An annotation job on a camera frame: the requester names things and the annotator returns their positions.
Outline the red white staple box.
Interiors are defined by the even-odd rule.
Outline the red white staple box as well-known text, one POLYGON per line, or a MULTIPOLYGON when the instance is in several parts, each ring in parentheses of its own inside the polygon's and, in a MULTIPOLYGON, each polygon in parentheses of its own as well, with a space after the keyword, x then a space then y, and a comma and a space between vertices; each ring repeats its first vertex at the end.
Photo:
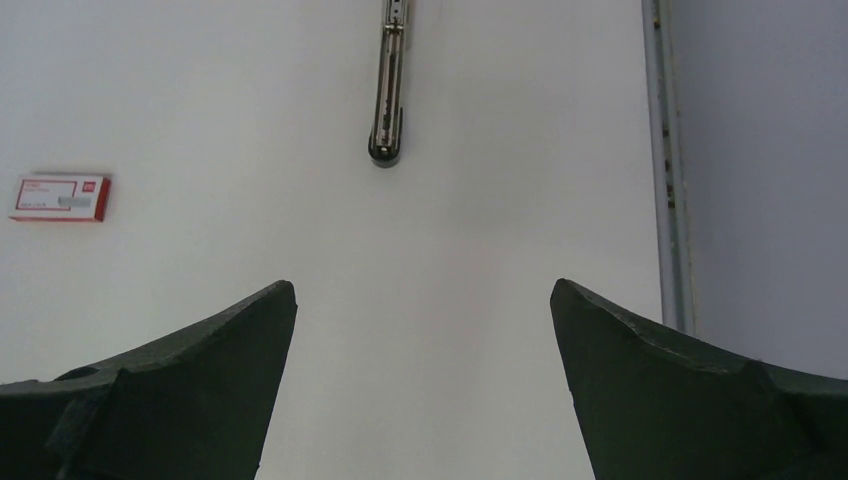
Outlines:
POLYGON ((90 174, 23 174, 8 217, 15 221, 91 222, 105 219, 112 178, 90 174))

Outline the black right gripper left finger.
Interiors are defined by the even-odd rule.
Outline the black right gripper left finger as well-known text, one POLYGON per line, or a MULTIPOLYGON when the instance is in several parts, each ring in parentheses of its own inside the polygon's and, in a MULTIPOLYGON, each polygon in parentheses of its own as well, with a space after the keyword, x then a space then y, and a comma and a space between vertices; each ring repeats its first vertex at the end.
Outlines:
POLYGON ((280 280, 51 380, 1 388, 5 479, 252 479, 298 305, 280 280))

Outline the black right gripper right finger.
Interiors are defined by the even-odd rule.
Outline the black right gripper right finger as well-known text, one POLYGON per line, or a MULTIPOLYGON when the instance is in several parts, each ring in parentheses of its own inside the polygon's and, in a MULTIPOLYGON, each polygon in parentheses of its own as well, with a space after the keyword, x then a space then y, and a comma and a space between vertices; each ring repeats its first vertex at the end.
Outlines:
POLYGON ((847 384, 748 358, 558 280, 556 341, 598 479, 843 479, 847 384))

